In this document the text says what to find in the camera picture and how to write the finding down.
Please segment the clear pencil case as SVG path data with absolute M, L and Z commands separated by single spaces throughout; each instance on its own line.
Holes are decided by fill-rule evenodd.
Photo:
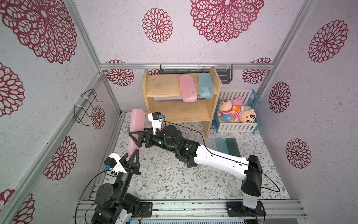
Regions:
M 217 151 L 215 139 L 207 138 L 205 140 L 205 145 L 210 151 Z

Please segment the teal pencil case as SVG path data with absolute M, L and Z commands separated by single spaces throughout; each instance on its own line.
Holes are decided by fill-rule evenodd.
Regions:
M 225 138 L 216 138 L 215 144 L 218 152 L 229 155 L 227 141 Z

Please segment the light blue pencil case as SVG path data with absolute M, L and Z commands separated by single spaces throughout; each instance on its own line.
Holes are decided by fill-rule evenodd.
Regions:
M 211 99 L 214 95 L 213 80 L 210 73 L 199 74 L 199 97 Z

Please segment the dark green pencil case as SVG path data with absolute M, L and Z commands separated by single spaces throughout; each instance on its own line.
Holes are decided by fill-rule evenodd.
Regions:
M 226 143 L 229 155 L 241 157 L 241 153 L 239 151 L 238 144 L 235 138 L 227 138 Z

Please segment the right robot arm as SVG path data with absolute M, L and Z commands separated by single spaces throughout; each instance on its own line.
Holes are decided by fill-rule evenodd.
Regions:
M 137 147 L 157 146 L 174 153 L 189 168 L 206 165 L 236 176 L 242 180 L 242 206 L 256 209 L 263 178 L 263 169 L 257 156 L 237 157 L 211 150 L 196 141 L 185 139 L 182 132 L 173 125 L 156 131 L 146 128 L 143 131 L 129 132 L 129 137 Z

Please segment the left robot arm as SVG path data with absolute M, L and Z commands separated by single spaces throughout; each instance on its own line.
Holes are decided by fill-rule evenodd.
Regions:
M 139 210 L 139 198 L 127 192 L 132 176 L 140 175 L 139 150 L 123 157 L 112 153 L 104 164 L 106 171 L 116 175 L 116 180 L 102 184 L 97 190 L 91 223 L 125 224 Z

